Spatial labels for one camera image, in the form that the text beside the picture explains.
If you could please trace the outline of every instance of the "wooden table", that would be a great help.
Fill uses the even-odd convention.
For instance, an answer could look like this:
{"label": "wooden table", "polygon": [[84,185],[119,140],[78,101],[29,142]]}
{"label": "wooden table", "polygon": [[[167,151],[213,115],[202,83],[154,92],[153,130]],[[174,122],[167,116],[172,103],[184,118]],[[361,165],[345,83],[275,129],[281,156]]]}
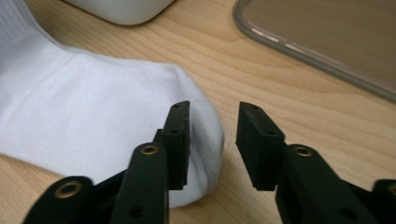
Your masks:
{"label": "wooden table", "polygon": [[[240,101],[262,107],[287,142],[315,148],[340,177],[370,189],[396,178],[396,104],[267,48],[232,19],[234,0],[177,0],[138,26],[102,21],[65,2],[27,1],[67,46],[114,57],[176,63],[219,112],[225,147],[217,188],[172,209],[171,223],[280,223],[273,192],[258,192],[234,144]],[[20,223],[60,176],[0,155],[0,222]]]}

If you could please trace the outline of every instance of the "wood grain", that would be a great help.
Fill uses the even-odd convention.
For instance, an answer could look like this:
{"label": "wood grain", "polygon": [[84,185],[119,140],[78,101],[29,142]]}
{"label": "wood grain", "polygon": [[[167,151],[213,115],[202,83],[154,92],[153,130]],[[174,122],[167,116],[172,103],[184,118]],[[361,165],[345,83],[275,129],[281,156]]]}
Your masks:
{"label": "wood grain", "polygon": [[[250,40],[233,0],[177,0],[152,21],[118,26],[62,1],[28,0],[60,43],[109,56],[176,63],[201,86],[225,132],[217,188],[171,210],[171,223],[280,223],[273,192],[257,192],[234,144],[240,101],[261,106],[288,143],[311,146],[342,178],[370,189],[396,178],[396,105]],[[0,156],[0,222],[21,223],[60,177]]]}

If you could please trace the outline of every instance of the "white sock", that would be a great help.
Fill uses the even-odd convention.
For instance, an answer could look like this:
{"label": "white sock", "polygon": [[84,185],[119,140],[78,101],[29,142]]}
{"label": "white sock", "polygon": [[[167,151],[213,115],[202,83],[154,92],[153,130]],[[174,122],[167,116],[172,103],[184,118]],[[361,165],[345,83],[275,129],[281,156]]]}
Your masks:
{"label": "white sock", "polygon": [[57,43],[22,0],[0,2],[0,152],[94,183],[124,170],[172,104],[191,102],[188,185],[171,207],[212,190],[223,132],[213,105],[178,66],[115,59]]}

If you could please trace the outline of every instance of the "white plastic object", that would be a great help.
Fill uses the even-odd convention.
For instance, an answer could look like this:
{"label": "white plastic object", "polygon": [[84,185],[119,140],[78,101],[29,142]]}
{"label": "white plastic object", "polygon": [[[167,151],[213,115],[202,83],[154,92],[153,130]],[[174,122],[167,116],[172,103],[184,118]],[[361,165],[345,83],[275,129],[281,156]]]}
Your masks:
{"label": "white plastic object", "polygon": [[64,0],[104,20],[120,25],[149,21],[174,0]]}

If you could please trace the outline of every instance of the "light wood surface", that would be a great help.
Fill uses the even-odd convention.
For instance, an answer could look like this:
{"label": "light wood surface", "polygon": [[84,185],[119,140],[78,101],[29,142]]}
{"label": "light wood surface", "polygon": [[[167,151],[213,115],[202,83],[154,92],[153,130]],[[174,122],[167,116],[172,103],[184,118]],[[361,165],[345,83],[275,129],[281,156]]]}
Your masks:
{"label": "light wood surface", "polygon": [[[370,189],[377,179],[396,178],[396,105],[250,40],[233,23],[234,0],[176,0],[133,27],[61,1],[27,3],[62,44],[179,64],[217,108],[225,133],[219,184],[202,200],[172,209],[171,223],[280,223],[275,194],[251,187],[234,144],[240,101],[262,107],[289,144],[315,148],[349,182]],[[59,178],[0,155],[0,222],[21,223]]]}

